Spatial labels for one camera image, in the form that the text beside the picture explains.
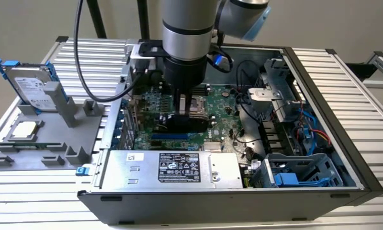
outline sticker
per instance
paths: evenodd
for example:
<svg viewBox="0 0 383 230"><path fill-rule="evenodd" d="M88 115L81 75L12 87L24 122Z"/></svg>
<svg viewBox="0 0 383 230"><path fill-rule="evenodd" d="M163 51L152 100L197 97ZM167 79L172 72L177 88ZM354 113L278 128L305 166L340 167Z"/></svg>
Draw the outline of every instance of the sticker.
<svg viewBox="0 0 383 230"><path fill-rule="evenodd" d="M143 161L145 155L143 153L128 153L127 161Z"/></svg>
<svg viewBox="0 0 383 230"><path fill-rule="evenodd" d="M161 183L201 182L199 153L161 153L159 180Z"/></svg>
<svg viewBox="0 0 383 230"><path fill-rule="evenodd" d="M56 110L51 96L44 93L44 83L38 78L16 77L15 80L34 107L40 110Z"/></svg>

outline black bracket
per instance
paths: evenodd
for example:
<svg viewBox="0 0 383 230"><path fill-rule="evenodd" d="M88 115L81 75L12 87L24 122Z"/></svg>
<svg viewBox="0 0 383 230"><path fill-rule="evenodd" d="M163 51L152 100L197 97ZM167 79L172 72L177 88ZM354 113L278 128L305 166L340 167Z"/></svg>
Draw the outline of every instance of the black bracket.
<svg viewBox="0 0 383 230"><path fill-rule="evenodd" d="M346 65L352 69L353 73L357 75L357 77L361 81L370 78L372 75L378 70L378 68L373 64L346 63Z"/></svg>
<svg viewBox="0 0 383 230"><path fill-rule="evenodd" d="M148 40L141 44L140 56L143 57L171 57L164 50L164 44L161 40Z"/></svg>

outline blue clip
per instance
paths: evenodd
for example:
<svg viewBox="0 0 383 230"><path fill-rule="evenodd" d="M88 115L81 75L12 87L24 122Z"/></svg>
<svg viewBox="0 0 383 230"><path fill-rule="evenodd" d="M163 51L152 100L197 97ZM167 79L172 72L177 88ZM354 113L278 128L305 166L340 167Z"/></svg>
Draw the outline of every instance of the blue clip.
<svg viewBox="0 0 383 230"><path fill-rule="evenodd" d="M8 80L8 76L7 76L6 72L4 72L2 62L3 62L3 60L0 59L0 74L2 74L3 78L4 78L6 80Z"/></svg>
<svg viewBox="0 0 383 230"><path fill-rule="evenodd" d="M309 132L309 125L304 126L304 135L306 139L312 138L312 134Z"/></svg>
<svg viewBox="0 0 383 230"><path fill-rule="evenodd" d="M89 168L79 167L76 170L76 176L89 176Z"/></svg>
<svg viewBox="0 0 383 230"><path fill-rule="evenodd" d="M6 61L3 63L4 66L10 66L10 67L18 67L20 65L20 62L16 61L16 60L10 60L10 61Z"/></svg>
<svg viewBox="0 0 383 230"><path fill-rule="evenodd" d="M274 176L277 186L298 186L298 178L294 173L280 173Z"/></svg>

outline blue latch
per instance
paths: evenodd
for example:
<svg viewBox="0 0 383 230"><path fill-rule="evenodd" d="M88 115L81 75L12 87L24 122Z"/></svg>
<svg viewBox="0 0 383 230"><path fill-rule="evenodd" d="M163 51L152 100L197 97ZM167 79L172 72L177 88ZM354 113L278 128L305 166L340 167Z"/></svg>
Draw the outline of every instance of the blue latch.
<svg viewBox="0 0 383 230"><path fill-rule="evenodd" d="M79 167L76 170L76 176L89 176L89 168Z"/></svg>
<svg viewBox="0 0 383 230"><path fill-rule="evenodd" d="M294 173L280 173L274 176L277 186L298 186L298 178Z"/></svg>

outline blue tab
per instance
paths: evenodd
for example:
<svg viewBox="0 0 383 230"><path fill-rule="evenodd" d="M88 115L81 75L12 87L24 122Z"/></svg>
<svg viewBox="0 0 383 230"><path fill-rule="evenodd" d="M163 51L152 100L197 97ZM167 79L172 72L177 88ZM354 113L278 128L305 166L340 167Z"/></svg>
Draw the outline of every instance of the blue tab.
<svg viewBox="0 0 383 230"><path fill-rule="evenodd" d="M294 173L280 173L274 176L276 184L278 186L298 186L298 178Z"/></svg>
<svg viewBox="0 0 383 230"><path fill-rule="evenodd" d="M11 67L16 67L20 65L20 62L19 61L6 61L3 63L4 66L11 66Z"/></svg>
<svg viewBox="0 0 383 230"><path fill-rule="evenodd" d="M89 175L89 168L79 167L76 170L76 176L88 176Z"/></svg>

